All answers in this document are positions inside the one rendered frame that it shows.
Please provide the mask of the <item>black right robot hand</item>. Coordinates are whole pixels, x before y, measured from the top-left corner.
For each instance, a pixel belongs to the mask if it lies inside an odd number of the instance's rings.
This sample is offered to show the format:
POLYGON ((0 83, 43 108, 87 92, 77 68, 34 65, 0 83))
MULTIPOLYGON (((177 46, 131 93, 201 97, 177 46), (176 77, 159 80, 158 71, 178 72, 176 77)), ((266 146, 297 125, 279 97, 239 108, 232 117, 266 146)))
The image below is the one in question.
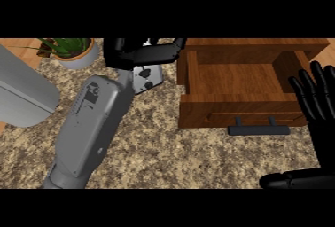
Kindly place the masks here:
POLYGON ((310 62, 310 71, 288 78, 305 116, 319 168, 274 173, 260 178, 260 187, 273 189, 335 189, 335 67, 310 62))

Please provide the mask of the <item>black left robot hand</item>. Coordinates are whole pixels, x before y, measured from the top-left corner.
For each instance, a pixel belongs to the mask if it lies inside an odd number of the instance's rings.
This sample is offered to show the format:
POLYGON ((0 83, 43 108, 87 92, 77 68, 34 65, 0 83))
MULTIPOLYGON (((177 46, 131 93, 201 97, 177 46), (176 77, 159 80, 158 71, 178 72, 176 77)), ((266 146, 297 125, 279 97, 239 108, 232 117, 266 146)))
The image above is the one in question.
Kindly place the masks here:
POLYGON ((158 44, 156 38, 105 38, 103 58, 106 67, 133 70, 134 67, 170 64, 178 59, 186 38, 158 44))

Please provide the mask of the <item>brown wooden drawer front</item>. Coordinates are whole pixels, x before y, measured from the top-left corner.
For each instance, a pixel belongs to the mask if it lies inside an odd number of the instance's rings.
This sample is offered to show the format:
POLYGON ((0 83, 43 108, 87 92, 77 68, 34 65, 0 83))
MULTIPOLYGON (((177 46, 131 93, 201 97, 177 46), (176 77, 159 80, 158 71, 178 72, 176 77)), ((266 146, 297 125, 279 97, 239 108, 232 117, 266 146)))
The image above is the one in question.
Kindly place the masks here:
POLYGON ((294 93, 186 94, 180 96, 178 126, 226 128, 236 124, 268 125, 273 117, 279 125, 305 126, 305 117, 294 93))

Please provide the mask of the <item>green plant in grey pot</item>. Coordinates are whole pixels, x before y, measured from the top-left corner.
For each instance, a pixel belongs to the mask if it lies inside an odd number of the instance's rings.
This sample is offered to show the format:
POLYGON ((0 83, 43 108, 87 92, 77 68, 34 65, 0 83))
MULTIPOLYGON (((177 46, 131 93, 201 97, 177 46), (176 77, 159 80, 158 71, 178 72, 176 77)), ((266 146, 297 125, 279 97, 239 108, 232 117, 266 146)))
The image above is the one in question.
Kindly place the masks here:
POLYGON ((88 67, 99 58, 99 46, 93 38, 40 38, 44 48, 22 46, 50 54, 68 69, 88 67))

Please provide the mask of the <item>brown wooden cabinet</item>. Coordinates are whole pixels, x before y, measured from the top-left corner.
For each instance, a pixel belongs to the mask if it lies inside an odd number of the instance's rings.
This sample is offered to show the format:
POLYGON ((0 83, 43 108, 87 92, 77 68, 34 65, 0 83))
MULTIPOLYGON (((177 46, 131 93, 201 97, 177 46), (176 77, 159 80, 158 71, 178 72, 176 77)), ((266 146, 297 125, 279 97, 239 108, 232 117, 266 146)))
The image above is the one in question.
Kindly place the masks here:
POLYGON ((285 94, 288 77, 328 48, 325 38, 190 38, 177 61, 192 95, 285 94))

